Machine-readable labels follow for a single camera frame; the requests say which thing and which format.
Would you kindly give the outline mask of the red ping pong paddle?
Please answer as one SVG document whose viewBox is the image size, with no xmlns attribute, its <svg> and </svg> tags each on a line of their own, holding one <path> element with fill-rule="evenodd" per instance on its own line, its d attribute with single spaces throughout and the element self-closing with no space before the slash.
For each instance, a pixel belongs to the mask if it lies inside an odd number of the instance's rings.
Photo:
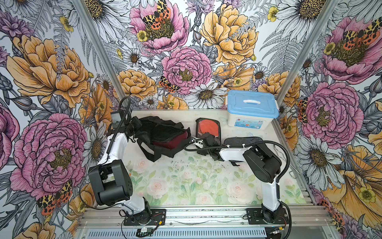
<svg viewBox="0 0 382 239">
<path fill-rule="evenodd" d="M 220 122 L 214 119 L 198 118 L 196 120 L 196 137 L 201 138 L 202 135 L 209 133 L 214 136 L 217 142 L 221 140 Z"/>
</svg>

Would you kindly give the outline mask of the black canvas bag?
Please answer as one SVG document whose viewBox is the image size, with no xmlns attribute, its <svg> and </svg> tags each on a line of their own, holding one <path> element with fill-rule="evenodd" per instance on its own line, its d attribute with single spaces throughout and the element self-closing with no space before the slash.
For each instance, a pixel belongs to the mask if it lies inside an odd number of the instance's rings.
<svg viewBox="0 0 382 239">
<path fill-rule="evenodd" d="M 183 124 L 175 123 L 171 120 L 163 120 L 159 117 L 148 116 L 140 118 L 142 128 L 135 133 L 136 142 L 146 158 L 152 162 L 157 161 L 161 156 L 173 158 L 175 154 L 182 151 L 191 142 L 192 134 L 189 128 L 184 128 Z M 167 149 L 153 145 L 153 141 L 162 141 L 176 136 L 183 132 L 188 133 L 188 138 L 175 149 Z"/>
</svg>

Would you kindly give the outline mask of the black paddle case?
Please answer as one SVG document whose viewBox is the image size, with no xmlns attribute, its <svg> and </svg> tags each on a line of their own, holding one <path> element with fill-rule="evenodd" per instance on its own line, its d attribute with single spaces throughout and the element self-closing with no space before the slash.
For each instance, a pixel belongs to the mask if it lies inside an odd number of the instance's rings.
<svg viewBox="0 0 382 239">
<path fill-rule="evenodd" d="M 253 144 L 255 142 L 262 141 L 263 139 L 261 137 L 256 136 L 249 136 L 249 137 L 231 137 L 224 140 L 224 145 L 229 145 L 230 147 L 238 146 L 238 147 L 245 147 L 249 144 Z"/>
</svg>

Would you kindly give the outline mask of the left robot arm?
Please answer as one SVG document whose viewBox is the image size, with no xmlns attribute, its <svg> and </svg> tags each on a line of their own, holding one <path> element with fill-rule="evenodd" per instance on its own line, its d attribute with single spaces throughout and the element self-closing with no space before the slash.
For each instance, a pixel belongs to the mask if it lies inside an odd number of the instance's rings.
<svg viewBox="0 0 382 239">
<path fill-rule="evenodd" d="M 119 206 L 131 222 L 146 225 L 152 218 L 149 203 L 133 192 L 132 180 L 122 161 L 129 137 L 141 127 L 137 117 L 119 122 L 107 138 L 106 152 L 98 165 L 89 169 L 88 177 L 98 205 Z"/>
</svg>

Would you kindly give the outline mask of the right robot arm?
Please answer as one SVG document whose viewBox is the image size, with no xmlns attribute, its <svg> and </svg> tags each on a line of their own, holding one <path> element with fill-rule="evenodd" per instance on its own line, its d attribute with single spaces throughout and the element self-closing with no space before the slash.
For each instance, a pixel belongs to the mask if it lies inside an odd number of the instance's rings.
<svg viewBox="0 0 382 239">
<path fill-rule="evenodd" d="M 279 220 L 290 222 L 290 210 L 281 201 L 280 179 L 290 166 L 288 151 L 280 143 L 263 140 L 260 137 L 231 137 L 219 144 L 214 136 L 205 133 L 193 140 L 194 151 L 228 161 L 233 166 L 246 163 L 254 176 L 261 182 L 262 204 L 258 213 L 247 212 L 248 220 L 260 219 L 265 224 L 275 224 Z"/>
</svg>

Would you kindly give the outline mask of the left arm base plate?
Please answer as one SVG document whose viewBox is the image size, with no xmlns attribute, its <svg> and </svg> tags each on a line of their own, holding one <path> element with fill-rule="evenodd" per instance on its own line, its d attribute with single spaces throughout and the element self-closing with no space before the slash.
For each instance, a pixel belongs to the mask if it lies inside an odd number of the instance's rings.
<svg viewBox="0 0 382 239">
<path fill-rule="evenodd" d="M 124 226 L 163 226 L 166 221 L 166 209 L 151 209 L 151 212 L 140 212 L 128 215 L 123 221 Z"/>
</svg>

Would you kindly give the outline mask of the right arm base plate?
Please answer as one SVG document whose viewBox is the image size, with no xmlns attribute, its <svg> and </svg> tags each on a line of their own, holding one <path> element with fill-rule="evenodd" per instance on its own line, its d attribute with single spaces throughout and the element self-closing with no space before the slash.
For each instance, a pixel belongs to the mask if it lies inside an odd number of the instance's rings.
<svg viewBox="0 0 382 239">
<path fill-rule="evenodd" d="M 250 225 L 286 225 L 289 223 L 289 218 L 284 208 L 270 211 L 262 208 L 247 208 L 244 219 Z"/>
</svg>

